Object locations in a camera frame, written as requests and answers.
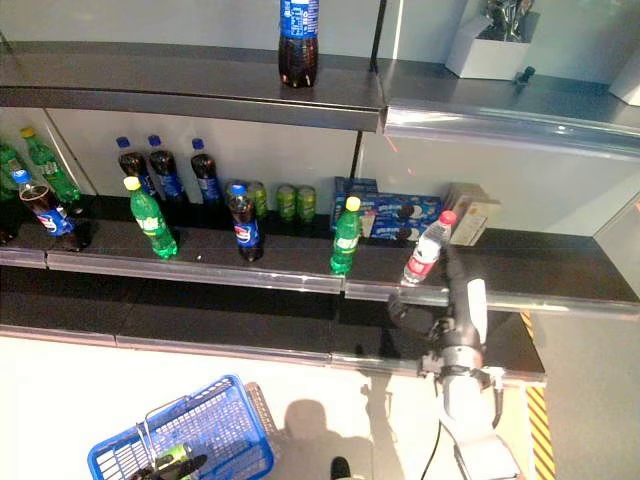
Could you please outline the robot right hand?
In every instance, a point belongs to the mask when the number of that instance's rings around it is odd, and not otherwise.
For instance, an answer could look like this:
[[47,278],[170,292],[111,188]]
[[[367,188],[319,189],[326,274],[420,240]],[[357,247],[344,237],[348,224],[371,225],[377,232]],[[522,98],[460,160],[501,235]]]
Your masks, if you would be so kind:
[[442,260],[448,289],[445,314],[437,317],[425,306],[405,303],[394,293],[387,302],[389,317],[397,327],[425,338],[436,350],[461,346],[482,352],[488,331],[485,282],[470,278],[455,247],[448,246]]

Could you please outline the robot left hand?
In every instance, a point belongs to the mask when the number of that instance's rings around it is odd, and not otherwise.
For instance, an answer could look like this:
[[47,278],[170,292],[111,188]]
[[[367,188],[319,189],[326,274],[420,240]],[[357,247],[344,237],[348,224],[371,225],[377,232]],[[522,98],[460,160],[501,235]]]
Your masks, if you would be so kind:
[[151,469],[144,473],[142,479],[152,480],[178,480],[189,477],[193,472],[199,470],[207,461],[205,454],[197,455],[194,458],[186,457],[176,460],[168,454],[160,457],[156,461],[157,469]]

